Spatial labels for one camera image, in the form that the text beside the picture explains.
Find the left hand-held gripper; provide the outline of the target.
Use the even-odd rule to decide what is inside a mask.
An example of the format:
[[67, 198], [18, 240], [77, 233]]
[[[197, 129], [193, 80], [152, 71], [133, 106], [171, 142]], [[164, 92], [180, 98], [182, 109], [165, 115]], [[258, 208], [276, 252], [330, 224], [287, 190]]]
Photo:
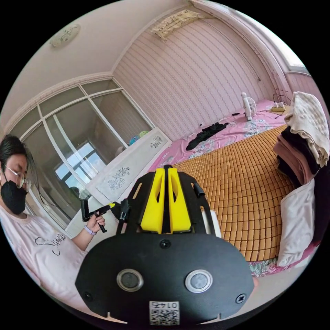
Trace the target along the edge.
[[[103, 214], [105, 214], [107, 211], [111, 210], [112, 208], [114, 208], [116, 206], [115, 203], [109, 203], [108, 205], [106, 206], [103, 206], [97, 210], [95, 210], [93, 212], [93, 214], [96, 216], [96, 217], [99, 217], [99, 216], [102, 216]], [[99, 224], [99, 228], [100, 230], [102, 231], [102, 233], [106, 233], [107, 230], [104, 228], [103, 225]]]

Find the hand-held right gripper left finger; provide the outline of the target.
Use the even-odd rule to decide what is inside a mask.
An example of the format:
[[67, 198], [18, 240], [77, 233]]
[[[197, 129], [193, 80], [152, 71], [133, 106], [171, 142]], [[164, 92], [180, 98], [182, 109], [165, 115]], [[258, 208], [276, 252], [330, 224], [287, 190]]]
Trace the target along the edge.
[[158, 168], [141, 221], [143, 231], [162, 231], [165, 199], [165, 170]]

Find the person's left hand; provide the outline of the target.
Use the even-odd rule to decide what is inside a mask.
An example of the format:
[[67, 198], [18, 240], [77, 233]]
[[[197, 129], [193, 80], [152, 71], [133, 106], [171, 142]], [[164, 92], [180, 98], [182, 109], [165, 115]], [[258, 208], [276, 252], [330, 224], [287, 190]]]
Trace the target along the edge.
[[100, 216], [98, 214], [91, 216], [91, 218], [88, 220], [86, 227], [89, 228], [93, 233], [97, 233], [99, 230], [101, 230], [100, 226], [105, 225], [105, 220], [103, 216]]

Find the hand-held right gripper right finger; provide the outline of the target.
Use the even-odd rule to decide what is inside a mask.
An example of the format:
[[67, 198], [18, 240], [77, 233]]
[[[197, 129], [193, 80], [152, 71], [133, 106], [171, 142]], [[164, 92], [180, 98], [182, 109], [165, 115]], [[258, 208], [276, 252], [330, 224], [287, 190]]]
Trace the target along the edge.
[[190, 231], [191, 221], [177, 169], [168, 169], [168, 202], [171, 231]]

